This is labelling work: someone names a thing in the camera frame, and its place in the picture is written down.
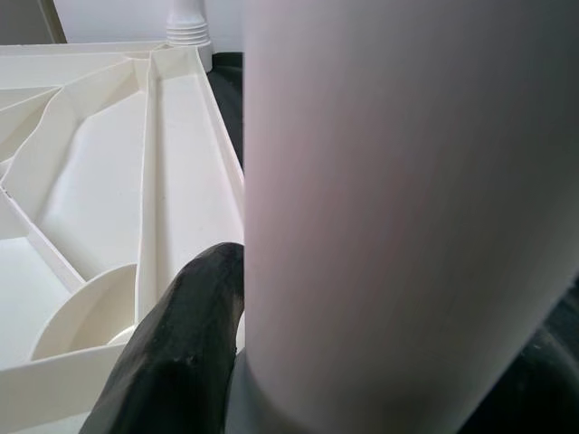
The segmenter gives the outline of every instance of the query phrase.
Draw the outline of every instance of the black curved object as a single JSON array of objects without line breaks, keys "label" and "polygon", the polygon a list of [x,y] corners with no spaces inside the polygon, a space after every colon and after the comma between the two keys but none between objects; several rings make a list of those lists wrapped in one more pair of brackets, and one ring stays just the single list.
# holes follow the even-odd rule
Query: black curved object
[{"label": "black curved object", "polygon": [[81,433],[220,433],[242,311],[243,246],[189,262],[137,327]]}]

